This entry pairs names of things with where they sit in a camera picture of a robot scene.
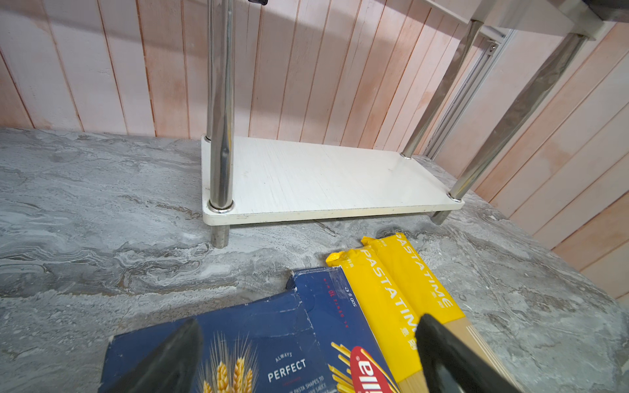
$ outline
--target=stainless steel rod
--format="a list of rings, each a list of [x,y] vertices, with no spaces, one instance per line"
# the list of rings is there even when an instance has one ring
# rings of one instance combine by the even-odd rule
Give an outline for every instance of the stainless steel rod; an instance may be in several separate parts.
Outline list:
[[[463,198],[472,184],[478,180],[483,171],[487,169],[557,83],[585,41],[587,41],[586,36],[576,33],[568,34],[561,41],[489,134],[481,149],[450,190],[450,198],[455,201],[460,201]],[[442,224],[449,213],[449,211],[439,211],[432,217],[432,221],[436,224]]]
[[[233,206],[234,51],[233,0],[208,4],[208,129],[210,148],[209,204],[215,211]],[[227,246],[229,226],[215,228],[213,244]]]
[[[439,107],[447,96],[448,91],[450,91],[454,80],[457,78],[457,74],[459,73],[459,70],[463,65],[463,61],[465,60],[470,48],[474,44],[474,40],[476,39],[476,36],[478,35],[478,32],[481,29],[482,25],[482,22],[474,20],[470,21],[470,23],[468,24],[467,34],[459,42],[457,51],[454,53],[454,57],[452,57],[450,65],[445,71],[445,75],[441,79],[441,83],[439,83],[439,87],[437,87],[437,90],[430,99],[426,110],[424,111],[423,115],[421,115],[420,122],[417,123],[417,127],[415,127],[411,138],[406,143],[404,150],[402,150],[402,156],[406,158],[411,158],[411,156],[413,156],[415,149],[417,149],[417,146],[420,144],[421,139],[428,129],[428,126],[430,126],[430,123],[437,114]]]

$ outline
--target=shelf board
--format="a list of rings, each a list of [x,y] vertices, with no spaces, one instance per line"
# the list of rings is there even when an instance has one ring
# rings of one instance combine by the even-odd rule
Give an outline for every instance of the shelf board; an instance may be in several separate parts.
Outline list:
[[[422,213],[464,204],[397,152],[235,137],[235,207],[214,213],[208,208],[210,142],[203,138],[201,144],[208,225]]]

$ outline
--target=barilla logo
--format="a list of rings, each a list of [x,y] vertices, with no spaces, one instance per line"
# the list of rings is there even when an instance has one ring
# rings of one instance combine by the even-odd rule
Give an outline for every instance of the barilla logo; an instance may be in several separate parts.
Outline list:
[[[391,393],[389,382],[371,356],[359,346],[350,356],[350,370],[356,393]]]

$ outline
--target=vertical wood plank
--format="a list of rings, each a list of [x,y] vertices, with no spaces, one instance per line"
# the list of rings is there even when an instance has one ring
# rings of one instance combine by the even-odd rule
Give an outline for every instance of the vertical wood plank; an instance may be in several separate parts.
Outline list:
[[[247,0],[234,2],[234,135],[249,135],[255,58],[258,50],[261,5]]]
[[[612,68],[625,56],[629,50],[629,25],[616,24],[611,31],[598,43],[587,42],[579,52],[580,57],[589,55],[585,61],[575,58],[571,68],[566,70],[564,85],[558,83],[554,90],[556,95],[547,105],[542,104],[543,110],[530,126],[523,126],[526,130],[508,152],[504,155],[495,170],[486,179],[481,180],[476,189],[486,201],[490,201],[502,187],[522,168],[526,161],[542,146],[546,139],[570,116],[573,110],[588,94],[605,78]]]
[[[96,0],[43,0],[74,104],[86,132],[126,134]]]
[[[22,98],[0,52],[0,127],[32,128]]]
[[[0,48],[33,126],[82,131],[40,0],[0,0]]]
[[[504,148],[498,153],[496,159],[494,159],[489,166],[481,175],[479,176],[476,183],[472,185],[472,190],[476,191],[480,184],[488,177],[488,175],[498,166],[499,162],[504,158],[504,156],[511,150],[513,145],[526,133],[529,126],[537,119],[537,117],[542,113],[546,105],[559,93],[561,88],[566,84],[568,80],[574,75],[574,73],[579,70],[581,65],[587,60],[592,51],[596,49],[600,41],[610,32],[611,28],[614,27],[616,22],[603,22],[603,27],[601,29],[601,36],[597,41],[588,41],[579,50],[579,52],[574,57],[574,60],[570,63],[568,68],[566,68],[565,72],[559,78],[554,87],[550,90],[546,98],[542,100],[542,103],[533,111],[533,114],[522,124],[522,127],[515,133],[515,135],[507,142]]]
[[[413,84],[391,128],[387,143],[384,145],[385,150],[396,151],[399,148],[418,107],[430,101],[430,97],[425,95],[426,88],[441,63],[443,54],[448,49],[448,44],[452,40],[452,35],[457,25],[458,23],[449,16],[444,17],[439,24],[439,28],[426,52],[426,57],[413,79]]]
[[[384,72],[391,59],[410,6],[411,0],[388,0],[382,11],[374,42],[369,50],[369,56],[343,132],[341,146],[358,147],[361,141],[369,112],[381,86]],[[365,139],[361,147],[371,148],[372,145],[373,140],[369,143]]]
[[[99,5],[127,133],[155,136],[136,2],[99,0]]]
[[[629,102],[629,56],[605,77],[500,190],[491,204],[511,216]]]
[[[330,0],[301,0],[277,139],[299,141]]]
[[[408,63],[404,68],[402,78],[400,79],[395,93],[393,94],[393,99],[387,105],[384,120],[379,126],[380,129],[378,131],[376,142],[374,143],[374,149],[383,150],[386,146],[386,143],[391,135],[391,130],[393,129],[393,124],[398,118],[400,109],[404,104],[404,100],[408,95],[408,91],[411,89],[413,81],[424,61],[424,58],[426,57],[426,53],[430,48],[430,44],[437,33],[437,29],[439,28],[439,24],[442,22],[442,19],[443,14],[441,12],[434,9],[430,10],[428,18],[426,19],[424,26],[422,26],[421,33],[415,43],[411,57],[408,59]],[[390,145],[399,145],[401,138],[402,135],[399,135],[397,142],[392,140]]]
[[[343,72],[341,73],[341,79],[334,98],[330,122],[323,139],[323,143],[326,145],[341,144],[345,125],[352,110],[356,90],[365,69],[367,56],[374,41],[383,10],[384,2],[378,0],[363,0],[360,5],[358,18],[352,33],[352,40],[347,50]]]
[[[436,163],[458,177],[561,37],[516,31],[459,119]]]
[[[581,273],[611,297],[629,292],[629,242],[600,258]]]
[[[629,154],[579,194],[533,237],[548,249],[558,245],[629,191]]]
[[[534,234],[629,152],[629,105],[520,206],[511,219]]]
[[[301,141],[323,143],[360,0],[332,0],[301,132]]]
[[[459,42],[463,38],[463,34],[465,34],[466,29],[467,29],[466,26],[458,25],[457,29],[455,30],[454,34],[452,35],[452,39],[450,39],[450,43],[448,44],[448,47],[446,48],[445,52],[443,53],[443,56],[441,57],[441,60],[439,61],[439,65],[437,65],[437,68],[435,69],[434,74],[432,75],[428,85],[426,86],[426,91],[422,95],[420,104],[417,106],[417,109],[415,109],[415,114],[411,118],[411,122],[408,124],[408,127],[406,129],[406,133],[404,134],[404,138],[402,138],[402,140],[400,141],[400,144],[398,146],[398,151],[399,152],[401,152],[404,149],[404,147],[406,146],[406,143],[411,138],[411,135],[413,134],[415,128],[417,127],[417,124],[420,122],[421,116],[426,111],[426,108],[428,107],[428,103],[430,102],[432,97],[435,95],[435,91],[437,91],[437,87],[439,87],[439,83],[441,83],[441,81],[443,79],[443,76],[445,75],[445,71],[450,66],[450,62],[452,61],[452,57],[454,56],[454,53],[457,51],[457,47],[459,46]],[[442,105],[439,107],[438,112],[441,109],[443,109],[443,105],[444,104],[445,104],[445,100],[442,103]],[[424,136],[422,137],[422,139],[420,140],[420,144],[417,145],[415,150],[417,151],[417,150],[421,149],[421,147],[424,145],[424,143],[426,142],[426,140],[429,137],[430,137],[430,135],[428,134],[428,132],[426,132],[424,134]]]
[[[262,8],[249,136],[277,139],[299,0]]]
[[[138,0],[155,134],[189,138],[181,0]]]
[[[553,251],[577,270],[629,240],[629,194],[601,211]]]
[[[380,137],[380,127],[384,122],[384,117],[391,105],[404,70],[409,63],[429,12],[430,7],[423,1],[413,1],[398,41],[393,49],[391,60],[382,78],[382,83],[371,106],[363,134],[360,137],[359,147],[374,148],[377,139]]]
[[[208,5],[198,0],[183,5],[190,139],[200,140],[208,124]]]

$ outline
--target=marble countertop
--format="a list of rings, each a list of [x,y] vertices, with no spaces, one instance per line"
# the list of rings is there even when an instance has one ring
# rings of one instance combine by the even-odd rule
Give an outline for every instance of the marble countertop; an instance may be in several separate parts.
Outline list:
[[[629,391],[629,315],[475,194],[441,226],[251,224],[217,250],[200,155],[198,141],[0,130],[0,391],[95,392],[111,336],[276,294],[291,269],[396,231],[526,390]]]

